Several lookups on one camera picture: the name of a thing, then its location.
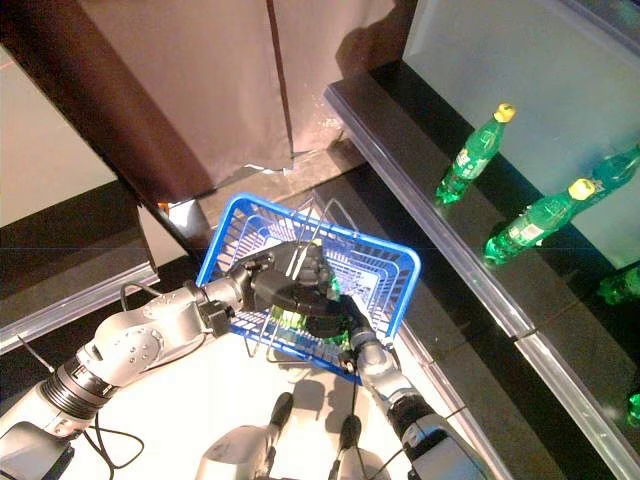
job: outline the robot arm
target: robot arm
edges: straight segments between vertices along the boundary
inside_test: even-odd
[[[73,456],[70,441],[120,388],[189,354],[205,335],[224,334],[236,311],[266,308],[256,289],[264,290],[268,278],[258,274],[284,270],[296,248],[277,245],[237,262],[224,278],[202,287],[188,282],[107,318],[73,358],[0,418],[0,479],[58,478],[52,472],[61,474]]]
[[[353,299],[342,297],[341,303],[351,318],[350,343],[362,385],[402,442],[412,465],[409,478],[493,478],[485,462],[402,374]]]

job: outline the soda bottle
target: soda bottle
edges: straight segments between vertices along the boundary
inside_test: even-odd
[[[474,178],[477,178],[493,156],[498,153],[504,127],[516,114],[516,107],[501,103],[493,117],[469,135],[458,156],[436,189],[443,203],[455,203],[462,198]]]
[[[640,266],[617,273],[600,282],[598,295],[609,305],[630,302],[640,298]]]
[[[627,398],[627,423],[632,427],[640,427],[640,390]]]
[[[576,208],[576,214],[595,205],[614,190],[628,183],[640,166],[640,145],[631,150],[605,158],[591,173],[590,180],[596,186],[596,193]]]
[[[576,206],[593,195],[595,189],[591,180],[581,178],[566,192],[541,198],[487,241],[485,257],[501,265],[523,250],[540,245],[544,238],[571,220]]]

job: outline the floor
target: floor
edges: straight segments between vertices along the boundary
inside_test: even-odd
[[[398,341],[396,347],[405,374],[440,415],[450,415],[404,343]],[[226,335],[119,392],[102,409],[101,425],[141,437],[145,451],[118,471],[118,480],[194,478],[201,455],[215,440],[240,425],[266,424],[283,391],[293,392],[294,410],[277,446],[272,477],[326,479],[342,421],[350,413],[352,384],[306,365],[267,362],[265,353],[263,347],[250,358],[241,337]],[[359,444],[381,464],[400,442],[368,392],[358,390],[356,414],[363,423]],[[115,463],[137,449],[131,440],[108,434],[105,443]],[[74,447],[76,457],[65,480],[107,477],[106,466],[85,439]],[[409,462],[401,455],[388,467],[393,479],[406,478],[408,470]]]

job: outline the blue shopping basket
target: blue shopping basket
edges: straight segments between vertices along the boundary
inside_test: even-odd
[[[356,297],[366,307],[378,338],[391,341],[420,273],[417,254],[402,245],[322,222],[254,195],[238,194],[227,203],[196,283],[201,286],[223,276],[237,260],[259,250],[285,241],[309,241],[314,234],[322,239],[340,293]],[[239,312],[232,319],[231,331],[344,375],[338,359],[342,347],[269,320],[269,309]]]

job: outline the bottle label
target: bottle label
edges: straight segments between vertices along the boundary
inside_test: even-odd
[[[509,226],[509,237],[522,246],[535,243],[543,233],[544,230],[529,223],[525,215],[516,218]]]
[[[460,153],[456,157],[454,165],[454,171],[456,175],[465,180],[473,180],[477,178],[484,170],[484,167],[489,163],[488,158],[479,158],[478,160],[472,160],[469,157],[468,151],[466,148],[460,150]]]

